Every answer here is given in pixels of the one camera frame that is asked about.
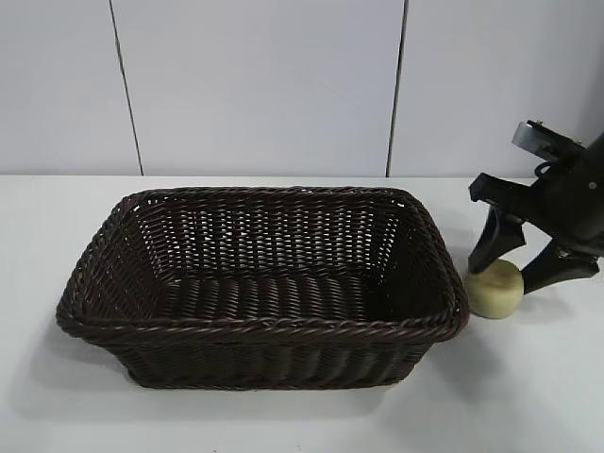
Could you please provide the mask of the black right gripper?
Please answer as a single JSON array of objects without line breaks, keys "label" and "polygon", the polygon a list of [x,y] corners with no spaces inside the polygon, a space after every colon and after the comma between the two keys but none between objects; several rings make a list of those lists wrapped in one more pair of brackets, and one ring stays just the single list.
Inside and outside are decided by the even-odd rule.
[{"label": "black right gripper", "polygon": [[484,272],[524,246],[523,224],[529,223],[554,241],[522,270],[524,294],[593,277],[595,256],[603,255],[603,137],[585,146],[545,126],[519,126],[512,143],[543,162],[529,186],[485,173],[471,183],[471,200],[490,208],[468,257],[469,272]]}]

